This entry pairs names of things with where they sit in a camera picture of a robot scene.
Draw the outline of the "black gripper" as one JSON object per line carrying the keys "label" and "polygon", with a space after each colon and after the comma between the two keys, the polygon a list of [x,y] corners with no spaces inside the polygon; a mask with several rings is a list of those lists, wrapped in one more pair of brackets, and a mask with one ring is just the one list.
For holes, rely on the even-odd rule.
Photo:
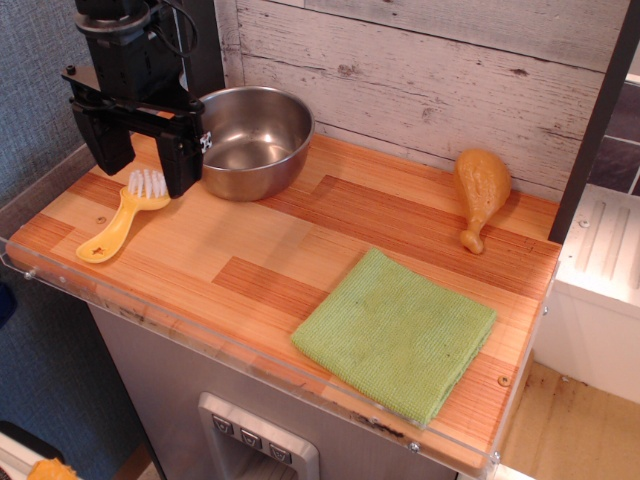
{"label": "black gripper", "polygon": [[180,84],[197,31],[181,41],[174,19],[77,19],[91,66],[68,66],[71,109],[96,164],[115,175],[135,158],[130,132],[157,138],[168,194],[181,197],[202,178],[203,104]]}

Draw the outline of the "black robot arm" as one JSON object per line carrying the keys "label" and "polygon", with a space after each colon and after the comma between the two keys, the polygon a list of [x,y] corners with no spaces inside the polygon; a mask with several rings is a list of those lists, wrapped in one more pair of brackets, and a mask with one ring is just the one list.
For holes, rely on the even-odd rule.
{"label": "black robot arm", "polygon": [[114,175],[135,157],[133,132],[155,140],[172,198],[202,177],[204,104],[180,82],[193,46],[179,45],[174,1],[79,1],[76,27],[92,63],[62,73],[71,109],[97,165]]}

